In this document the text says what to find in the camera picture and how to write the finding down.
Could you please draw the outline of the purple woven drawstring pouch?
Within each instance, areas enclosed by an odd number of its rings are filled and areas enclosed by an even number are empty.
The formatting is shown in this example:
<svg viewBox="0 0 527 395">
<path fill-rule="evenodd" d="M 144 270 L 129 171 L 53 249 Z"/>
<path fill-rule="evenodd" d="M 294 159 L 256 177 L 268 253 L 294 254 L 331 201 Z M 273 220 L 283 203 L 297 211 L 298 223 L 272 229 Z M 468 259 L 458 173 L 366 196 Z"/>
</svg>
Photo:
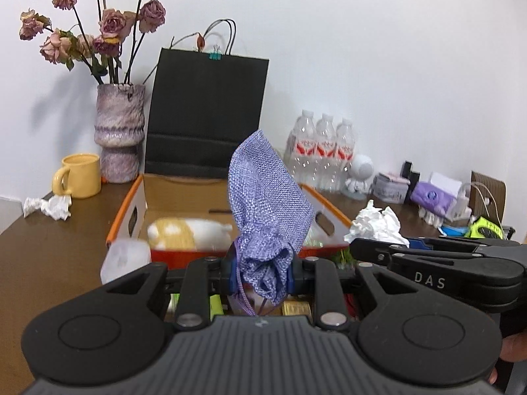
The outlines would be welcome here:
<svg viewBox="0 0 527 395">
<path fill-rule="evenodd" d="M 304 246 L 315 213 L 263 131 L 235 150 L 228 196 L 237 226 L 234 298 L 253 316 L 244 286 L 279 305 L 288 294 L 288 271 Z"/>
</svg>

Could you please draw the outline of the neon yellow tape measure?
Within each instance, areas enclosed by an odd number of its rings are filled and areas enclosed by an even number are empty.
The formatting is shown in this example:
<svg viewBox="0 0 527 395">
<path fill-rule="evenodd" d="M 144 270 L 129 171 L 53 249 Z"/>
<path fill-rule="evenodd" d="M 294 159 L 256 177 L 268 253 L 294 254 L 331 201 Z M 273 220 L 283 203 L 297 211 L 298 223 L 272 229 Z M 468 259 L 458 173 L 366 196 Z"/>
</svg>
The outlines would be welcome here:
<svg viewBox="0 0 527 395">
<path fill-rule="evenodd" d="M 473 239 L 504 239 L 503 230 L 499 225 L 489 221 L 485 217 L 479 217 L 468 227 L 465 238 Z"/>
</svg>

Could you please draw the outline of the yellow white plush toy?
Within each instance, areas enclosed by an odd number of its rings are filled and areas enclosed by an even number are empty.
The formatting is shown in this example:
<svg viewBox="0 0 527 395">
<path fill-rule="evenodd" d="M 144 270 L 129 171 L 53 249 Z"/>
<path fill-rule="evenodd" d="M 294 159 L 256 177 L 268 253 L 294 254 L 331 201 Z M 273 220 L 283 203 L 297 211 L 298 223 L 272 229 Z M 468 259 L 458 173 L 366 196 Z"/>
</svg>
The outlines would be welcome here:
<svg viewBox="0 0 527 395">
<path fill-rule="evenodd" d="M 147 228 L 154 250 L 226 250 L 232 225 L 209 219 L 160 218 Z"/>
</svg>

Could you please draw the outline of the crumpled white tissue right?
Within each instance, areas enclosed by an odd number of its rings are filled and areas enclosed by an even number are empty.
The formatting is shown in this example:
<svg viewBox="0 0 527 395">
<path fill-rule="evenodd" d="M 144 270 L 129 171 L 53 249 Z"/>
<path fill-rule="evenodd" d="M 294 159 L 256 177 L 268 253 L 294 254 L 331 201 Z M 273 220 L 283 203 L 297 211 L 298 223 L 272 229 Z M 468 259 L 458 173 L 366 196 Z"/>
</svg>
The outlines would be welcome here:
<svg viewBox="0 0 527 395">
<path fill-rule="evenodd" d="M 355 239 L 367 239 L 408 248 L 410 243 L 400 230 L 399 218 L 392 208 L 375 207 L 374 201 L 369 200 L 352 221 L 348 233 L 344 235 L 344 241 L 351 244 Z"/>
</svg>

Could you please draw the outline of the crumpled white tissue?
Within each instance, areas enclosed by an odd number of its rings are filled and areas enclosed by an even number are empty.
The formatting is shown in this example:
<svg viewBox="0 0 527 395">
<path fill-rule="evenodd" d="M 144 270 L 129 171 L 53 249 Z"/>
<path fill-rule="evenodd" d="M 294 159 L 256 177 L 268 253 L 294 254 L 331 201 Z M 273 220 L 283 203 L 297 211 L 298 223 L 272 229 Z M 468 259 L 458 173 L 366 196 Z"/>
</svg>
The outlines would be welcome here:
<svg viewBox="0 0 527 395">
<path fill-rule="evenodd" d="M 400 230 L 399 218 L 392 208 L 375 207 L 374 201 L 369 200 L 352 221 L 348 233 L 344 235 L 344 241 L 351 244 L 355 239 L 367 239 L 408 248 L 410 243 Z"/>
<path fill-rule="evenodd" d="M 67 220 L 70 217 L 70 195 L 53 195 L 50 199 L 27 198 L 22 204 L 24 218 L 36 211 L 54 220 Z"/>
</svg>

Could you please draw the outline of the purple tissue pack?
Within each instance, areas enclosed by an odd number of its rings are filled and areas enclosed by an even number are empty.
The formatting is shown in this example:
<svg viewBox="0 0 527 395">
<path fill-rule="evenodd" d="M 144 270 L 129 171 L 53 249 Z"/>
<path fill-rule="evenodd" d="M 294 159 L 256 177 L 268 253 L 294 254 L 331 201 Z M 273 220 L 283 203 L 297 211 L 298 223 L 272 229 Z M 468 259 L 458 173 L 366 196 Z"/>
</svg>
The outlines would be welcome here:
<svg viewBox="0 0 527 395">
<path fill-rule="evenodd" d="M 411 201 L 432 214 L 445 218 L 457 198 L 428 182 L 419 181 L 410 195 Z"/>
</svg>

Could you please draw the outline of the small printed tin box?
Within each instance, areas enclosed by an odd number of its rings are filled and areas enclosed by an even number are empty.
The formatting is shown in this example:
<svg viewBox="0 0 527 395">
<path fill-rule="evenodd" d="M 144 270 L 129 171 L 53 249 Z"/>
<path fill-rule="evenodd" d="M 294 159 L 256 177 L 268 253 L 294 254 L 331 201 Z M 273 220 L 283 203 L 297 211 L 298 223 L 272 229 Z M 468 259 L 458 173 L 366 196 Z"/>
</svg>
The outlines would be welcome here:
<svg viewBox="0 0 527 395">
<path fill-rule="evenodd" d="M 372 195 L 386 203 L 402 204 L 405 201 L 410 181 L 401 176 L 379 172 L 372 184 Z"/>
</svg>

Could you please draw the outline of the black lipstick tubes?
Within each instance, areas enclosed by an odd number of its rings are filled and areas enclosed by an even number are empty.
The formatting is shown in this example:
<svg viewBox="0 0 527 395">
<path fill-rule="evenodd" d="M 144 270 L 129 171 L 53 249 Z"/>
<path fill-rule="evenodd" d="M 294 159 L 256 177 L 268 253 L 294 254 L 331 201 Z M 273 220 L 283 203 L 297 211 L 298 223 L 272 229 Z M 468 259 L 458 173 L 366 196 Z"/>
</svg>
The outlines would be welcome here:
<svg viewBox="0 0 527 395">
<path fill-rule="evenodd" d="M 406 161 L 403 164 L 402 169 L 400 171 L 400 176 L 409 181 L 408 189 L 404 198 L 405 203 L 409 203 L 411 201 L 412 192 L 414 191 L 416 184 L 420 180 L 420 175 L 421 174 L 419 172 L 415 172 L 413 170 L 413 163 L 411 161 Z"/>
</svg>

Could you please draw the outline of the water bottle left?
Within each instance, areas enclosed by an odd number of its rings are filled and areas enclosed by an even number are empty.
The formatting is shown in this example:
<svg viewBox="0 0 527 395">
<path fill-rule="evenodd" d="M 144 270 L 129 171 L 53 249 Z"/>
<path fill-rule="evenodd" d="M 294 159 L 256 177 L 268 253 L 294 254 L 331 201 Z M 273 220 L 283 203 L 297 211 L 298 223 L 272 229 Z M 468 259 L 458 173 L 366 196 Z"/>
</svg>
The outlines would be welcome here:
<svg viewBox="0 0 527 395">
<path fill-rule="evenodd" d="M 313 172 L 316 148 L 316 130 L 314 114 L 302 110 L 291 129 L 284 152 L 284 162 L 294 180 L 299 184 L 308 184 Z"/>
</svg>

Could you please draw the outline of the water bottle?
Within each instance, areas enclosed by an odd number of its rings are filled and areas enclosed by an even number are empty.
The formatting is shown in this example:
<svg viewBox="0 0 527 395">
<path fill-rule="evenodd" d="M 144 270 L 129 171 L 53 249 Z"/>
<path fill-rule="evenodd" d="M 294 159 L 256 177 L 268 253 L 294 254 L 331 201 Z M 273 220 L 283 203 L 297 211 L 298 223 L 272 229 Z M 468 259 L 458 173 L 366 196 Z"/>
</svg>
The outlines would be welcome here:
<svg viewBox="0 0 527 395">
<path fill-rule="evenodd" d="M 346 179 L 346 167 L 352 161 L 354 154 L 355 133 L 353 123 L 350 119 L 344 118 L 336 130 L 336 173 L 334 177 L 336 191 L 340 191 Z"/>
<path fill-rule="evenodd" d="M 284 152 L 284 162 L 294 180 L 299 184 L 308 184 L 313 172 L 316 148 L 316 130 L 314 114 L 302 110 L 291 129 Z"/>
<path fill-rule="evenodd" d="M 315 125 L 316 129 L 316 160 L 317 160 L 317 187 L 327 190 L 330 184 L 331 164 L 336 148 L 336 131 L 333 117 L 323 114 Z"/>
</svg>

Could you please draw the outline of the water bottle right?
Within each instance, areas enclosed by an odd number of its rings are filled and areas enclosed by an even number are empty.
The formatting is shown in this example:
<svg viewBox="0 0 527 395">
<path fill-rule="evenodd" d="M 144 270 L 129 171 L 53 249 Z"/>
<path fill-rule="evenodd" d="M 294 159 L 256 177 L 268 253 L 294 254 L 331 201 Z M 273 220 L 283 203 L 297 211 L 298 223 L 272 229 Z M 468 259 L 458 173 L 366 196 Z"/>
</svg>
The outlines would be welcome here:
<svg viewBox="0 0 527 395">
<path fill-rule="evenodd" d="M 350 119 L 344 118 L 336 130 L 336 173 L 334 177 L 336 191 L 340 191 L 346 179 L 346 167 L 352 161 L 354 154 L 355 133 L 353 123 Z"/>
</svg>

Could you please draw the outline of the yellow ceramic mug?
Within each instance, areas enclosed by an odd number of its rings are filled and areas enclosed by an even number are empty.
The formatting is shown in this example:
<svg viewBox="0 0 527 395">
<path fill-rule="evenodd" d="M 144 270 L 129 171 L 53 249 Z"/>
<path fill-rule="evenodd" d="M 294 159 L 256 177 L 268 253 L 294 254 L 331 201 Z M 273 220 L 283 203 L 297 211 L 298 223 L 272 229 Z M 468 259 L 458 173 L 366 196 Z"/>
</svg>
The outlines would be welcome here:
<svg viewBox="0 0 527 395">
<path fill-rule="evenodd" d="M 101 191 L 100 157 L 94 153 L 76 153 L 62 159 L 62 167 L 54 173 L 54 195 L 70 195 L 87 199 Z"/>
</svg>

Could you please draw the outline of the purple ceramic vase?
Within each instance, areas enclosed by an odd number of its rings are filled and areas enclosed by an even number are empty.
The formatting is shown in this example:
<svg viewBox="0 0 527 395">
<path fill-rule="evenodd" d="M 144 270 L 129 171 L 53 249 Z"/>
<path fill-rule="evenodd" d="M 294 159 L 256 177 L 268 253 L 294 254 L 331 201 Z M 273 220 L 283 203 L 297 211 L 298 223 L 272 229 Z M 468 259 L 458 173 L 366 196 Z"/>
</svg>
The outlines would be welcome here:
<svg viewBox="0 0 527 395">
<path fill-rule="evenodd" d="M 94 141 L 102 148 L 101 174 L 108 182 L 124 184 L 139 172 L 139 146 L 145 138 L 146 87 L 104 84 L 97 87 Z"/>
</svg>

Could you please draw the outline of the teal binder clip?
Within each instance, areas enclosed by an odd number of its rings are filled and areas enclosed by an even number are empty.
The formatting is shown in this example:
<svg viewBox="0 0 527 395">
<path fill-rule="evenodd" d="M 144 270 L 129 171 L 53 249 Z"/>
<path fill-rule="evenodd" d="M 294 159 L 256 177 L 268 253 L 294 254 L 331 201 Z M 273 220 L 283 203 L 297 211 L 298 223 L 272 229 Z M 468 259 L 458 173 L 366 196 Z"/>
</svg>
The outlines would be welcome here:
<svg viewBox="0 0 527 395">
<path fill-rule="evenodd" d="M 222 59 L 222 49 L 215 45 L 212 49 L 212 52 L 209 54 L 209 59 L 213 61 L 219 61 Z"/>
</svg>

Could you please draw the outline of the dried pink roses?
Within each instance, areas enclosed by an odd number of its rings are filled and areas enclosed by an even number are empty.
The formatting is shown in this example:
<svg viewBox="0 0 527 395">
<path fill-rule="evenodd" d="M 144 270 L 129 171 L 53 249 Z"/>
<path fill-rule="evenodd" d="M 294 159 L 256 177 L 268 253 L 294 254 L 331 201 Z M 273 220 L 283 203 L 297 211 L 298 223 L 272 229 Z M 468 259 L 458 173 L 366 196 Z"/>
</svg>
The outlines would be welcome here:
<svg viewBox="0 0 527 395">
<path fill-rule="evenodd" d="M 75 23 L 63 29 L 29 8 L 20 14 L 19 39 L 32 41 L 43 35 L 39 54 L 47 62 L 68 70 L 83 64 L 99 85 L 129 84 L 145 37 L 166 22 L 159 0 L 137 0 L 132 10 L 112 7 L 108 0 L 52 0 L 52 5 L 72 13 Z"/>
</svg>

